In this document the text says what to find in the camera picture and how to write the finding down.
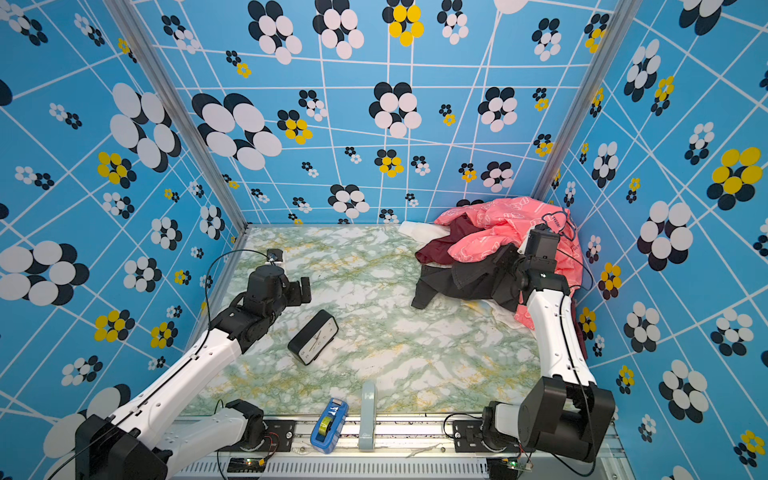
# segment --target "marble tabletop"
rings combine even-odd
[[[376,381],[381,413],[476,412],[491,400],[523,400],[540,376],[532,332],[497,322],[482,301],[438,294],[413,309],[420,247],[396,226],[251,229],[245,248],[281,248],[289,279],[310,278],[312,302],[286,308],[182,415],[210,415],[218,399],[247,400],[267,415],[318,414],[330,397],[357,413],[367,379]],[[263,261],[243,254],[222,305]],[[321,309],[339,332],[304,366],[286,346]]]

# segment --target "white grid line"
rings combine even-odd
[[[454,142],[456,141],[456,136],[458,135],[458,130],[462,126],[462,121],[464,120],[464,114],[467,113],[467,108],[469,107],[469,103],[472,101],[472,95],[475,93],[475,88],[478,83],[478,79],[480,78],[480,72],[482,71],[482,66],[486,62],[486,58],[488,59],[488,63],[491,63],[491,52],[493,51],[493,41],[496,37],[496,30],[498,29],[498,24],[502,20],[502,13],[496,12],[496,19],[493,24],[493,31],[491,32],[491,37],[488,39],[488,46],[485,47],[485,53],[483,53],[482,60],[480,61],[480,66],[478,67],[478,71],[475,74],[475,80],[472,82],[472,88],[469,90],[469,93],[467,94],[467,101],[464,103],[464,109],[462,110],[461,116],[458,118],[458,122],[456,122],[456,130],[453,132],[453,138],[451,139],[451,144],[448,146],[448,152],[445,154],[445,161],[442,163],[442,167],[440,168],[440,175],[437,177],[437,181],[435,182],[435,191],[432,193],[432,199],[429,201],[429,208],[427,208],[427,214],[426,218],[429,218],[429,211],[432,209],[432,203],[435,201],[435,194],[437,194],[437,187],[440,185],[440,180],[442,179],[442,173],[445,171],[445,166],[448,164],[448,158],[451,155],[451,150],[454,147]]]

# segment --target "clock face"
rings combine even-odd
[[[301,350],[299,350],[299,357],[304,363],[309,363],[315,358],[317,353],[323,349],[323,347],[336,335],[339,331],[339,327],[333,321],[333,318],[329,318],[321,326],[317,332],[310,338]]]

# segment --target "pink jacket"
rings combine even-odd
[[[571,212],[568,209],[545,204],[530,197],[500,198],[486,204],[452,208],[440,215],[435,223],[449,225],[456,217],[463,214],[467,214],[472,224],[484,230],[469,234],[448,250],[451,257],[459,262],[478,262],[507,243],[519,246],[531,227],[544,223],[541,217],[545,214],[555,214],[548,216],[545,222],[553,231],[564,231],[569,237],[574,238],[571,242],[561,237],[558,249],[583,262],[576,232],[567,224],[567,220],[571,219]],[[558,261],[555,272],[565,276],[568,285],[581,284],[583,268],[578,262],[562,252],[558,252],[555,259]],[[531,315],[525,306],[518,307],[515,319],[530,329],[534,328]]]

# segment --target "alarm clock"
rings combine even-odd
[[[304,328],[302,328],[290,342],[288,350],[295,355],[301,363],[309,365],[326,348],[339,332],[336,319],[320,310]]]

